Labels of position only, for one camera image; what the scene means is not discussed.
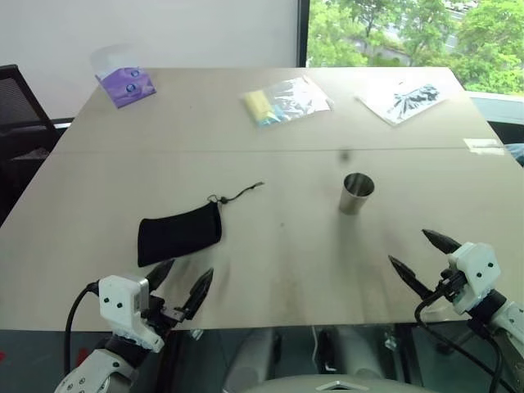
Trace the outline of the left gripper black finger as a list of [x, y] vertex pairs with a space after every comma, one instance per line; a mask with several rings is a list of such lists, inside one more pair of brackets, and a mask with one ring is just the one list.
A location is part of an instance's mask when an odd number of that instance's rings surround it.
[[156, 265], [156, 267], [146, 276], [148, 282], [148, 292], [155, 291], [162, 282], [169, 275], [170, 270], [174, 265], [175, 259], [164, 260]]
[[189, 292], [189, 297], [184, 303], [183, 312], [185, 320], [192, 320], [207, 297], [213, 281], [214, 269], [209, 268], [194, 283]]

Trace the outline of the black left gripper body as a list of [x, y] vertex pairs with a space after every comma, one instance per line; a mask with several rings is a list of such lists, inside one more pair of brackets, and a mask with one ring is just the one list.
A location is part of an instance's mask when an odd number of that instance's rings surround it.
[[147, 307], [141, 312], [141, 317], [158, 336], [166, 338], [169, 332], [186, 318], [186, 314], [186, 304], [170, 306], [163, 298], [149, 295]]

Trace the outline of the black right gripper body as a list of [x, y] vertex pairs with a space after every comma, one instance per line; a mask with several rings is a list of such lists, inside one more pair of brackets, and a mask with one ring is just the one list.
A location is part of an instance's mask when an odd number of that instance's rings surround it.
[[453, 302], [454, 298], [462, 291], [468, 283], [464, 272], [447, 268], [440, 273], [440, 281], [437, 283], [434, 292], [427, 298], [429, 303], [433, 303], [444, 297], [447, 301]]

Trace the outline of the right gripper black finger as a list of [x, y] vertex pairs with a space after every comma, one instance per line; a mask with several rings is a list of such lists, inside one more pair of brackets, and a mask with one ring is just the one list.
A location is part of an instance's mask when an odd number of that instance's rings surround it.
[[458, 250], [462, 245], [453, 238], [430, 229], [423, 229], [423, 235], [439, 251], [449, 255]]
[[388, 256], [389, 261], [391, 262], [393, 268], [401, 278], [401, 280], [413, 290], [420, 298], [428, 298], [433, 294], [429, 288], [427, 288], [422, 282], [420, 282], [416, 274], [412, 269], [410, 269], [406, 264], [402, 263], [394, 256]]

